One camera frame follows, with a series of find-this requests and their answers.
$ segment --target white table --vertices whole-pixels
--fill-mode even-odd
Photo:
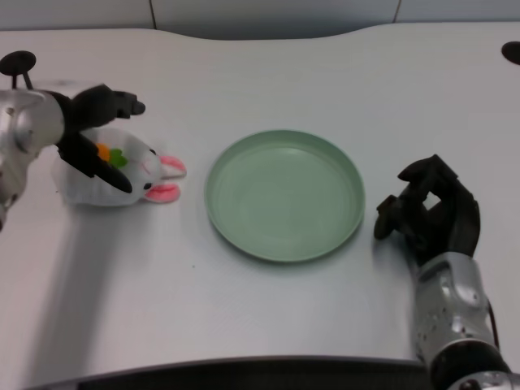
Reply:
[[[407,266],[395,243],[375,245],[372,228],[375,207],[404,187],[399,171],[434,153],[480,202],[476,258],[503,353],[520,370],[520,67],[501,56],[514,40],[519,23],[300,41],[1,32],[1,54],[36,54],[35,85],[104,81],[137,93],[145,115],[114,126],[182,158],[188,177],[172,205],[73,210],[50,179],[56,153],[42,154],[0,234],[0,389],[207,358],[412,358]],[[327,138],[365,180],[363,225],[329,258],[255,261],[206,217],[211,163],[272,128]]]

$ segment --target black mechanical hand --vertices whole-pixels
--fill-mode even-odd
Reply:
[[[88,177],[98,176],[125,192],[132,192],[127,177],[98,157],[97,146],[81,135],[88,128],[108,124],[116,118],[128,119],[145,112],[145,105],[131,93],[113,91],[98,85],[78,94],[72,100],[60,93],[49,92],[58,101],[65,118],[65,133],[58,144],[59,156]]]
[[[390,195],[378,206],[375,238],[382,240],[393,230],[402,233],[419,266],[444,252],[472,257],[479,241],[479,204],[457,174],[434,154],[398,177],[409,184],[399,197]],[[440,199],[430,210],[423,205],[428,193]]]

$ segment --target stuffed bunny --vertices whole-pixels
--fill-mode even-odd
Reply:
[[[57,157],[52,176],[66,202],[127,206],[142,198],[157,203],[173,202],[179,198],[177,184],[162,182],[186,175],[186,168],[178,158],[159,156],[143,141],[119,129],[93,128],[83,134],[97,145],[100,158],[127,176],[132,184],[132,193],[124,193],[97,176],[90,178]]]

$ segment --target cable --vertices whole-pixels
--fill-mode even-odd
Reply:
[[[397,3],[397,8],[396,8],[396,13],[395,15],[393,16],[393,21],[392,23],[396,23],[397,22],[397,16],[399,15],[399,10],[401,9],[401,0],[399,0],[399,2]]]
[[[154,24],[154,29],[157,30],[157,22],[155,21],[155,12],[154,5],[152,4],[152,0],[148,0],[149,11],[152,14],[152,23]]]
[[[487,305],[489,306],[489,319],[491,320],[493,339],[495,340],[496,347],[500,350],[501,344],[498,340],[498,330],[496,329],[495,313],[493,313],[493,306],[491,306],[491,301],[489,301],[489,299],[487,299]]]

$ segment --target plate rim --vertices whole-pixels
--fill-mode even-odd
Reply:
[[[268,133],[268,132],[294,132],[294,133],[298,133],[298,134],[303,134],[303,135],[306,135],[306,136],[312,136],[312,137],[315,137],[315,138],[318,138],[320,141],[322,142],[325,142],[329,145],[331,145],[333,148],[337,149],[340,151],[341,154],[343,154],[347,160],[349,160],[349,162],[352,164],[352,166],[354,167],[354,171],[356,172],[358,178],[359,178],[359,181],[361,183],[361,195],[362,195],[362,204],[361,206],[359,207],[359,209],[361,210],[361,212],[359,213],[359,216],[357,217],[357,220],[355,221],[355,223],[353,224],[353,227],[347,232],[347,234],[345,235],[345,237],[341,240],[341,242],[336,245],[334,248],[332,249],[328,249],[328,250],[325,250],[319,254],[315,254],[315,255],[312,255],[312,256],[309,256],[308,258],[296,258],[296,259],[281,259],[281,258],[273,258],[273,257],[269,257],[269,256],[266,256],[265,254],[258,254],[258,253],[254,253],[253,251],[250,251],[250,250],[246,250],[246,249],[243,249],[241,248],[240,246],[238,246],[237,244],[235,244],[232,240],[229,239],[229,237],[227,237],[223,232],[222,232],[222,229],[219,227],[219,225],[216,223],[216,218],[213,216],[212,212],[211,212],[211,207],[209,206],[209,198],[208,198],[208,184],[209,184],[209,181],[210,181],[210,177],[211,177],[211,174],[213,173],[214,169],[215,169],[215,166],[217,165],[217,163],[220,161],[220,159],[235,145],[239,144],[240,142],[250,138],[250,137],[255,137],[255,136],[258,136],[260,134],[264,134],[264,133]],[[364,219],[365,217],[365,210],[366,210],[366,192],[365,192],[365,182],[363,181],[363,177],[361,176],[361,173],[359,172],[359,169],[358,169],[358,166],[354,163],[354,161],[339,147],[337,146],[336,144],[330,142],[329,140],[323,138],[322,136],[318,136],[316,134],[313,134],[312,132],[303,132],[301,130],[291,130],[291,129],[287,129],[287,128],[278,128],[278,129],[272,129],[272,130],[263,130],[261,132],[254,132],[254,133],[251,133],[247,136],[243,136],[242,138],[238,139],[237,141],[233,142],[232,144],[230,144],[226,149],[224,149],[220,154],[219,156],[213,161],[213,164],[211,164],[211,168],[206,176],[206,182],[204,183],[204,206],[206,207],[206,213],[208,214],[208,217],[211,221],[211,224],[213,225],[213,227],[217,230],[217,232],[219,233],[220,236],[222,236],[224,239],[226,239],[226,241],[231,244],[232,246],[234,246],[235,248],[237,248],[238,250],[244,252],[245,254],[248,254],[248,255],[251,255],[251,256],[254,256],[255,258],[259,258],[259,259],[262,259],[262,260],[267,260],[269,262],[285,262],[285,263],[289,263],[289,262],[308,262],[310,260],[315,260],[315,259],[318,259],[318,258],[321,258],[322,256],[325,256],[326,254],[329,254],[333,251],[335,251],[336,249],[339,249],[355,232],[356,230],[359,228],[362,220]]]

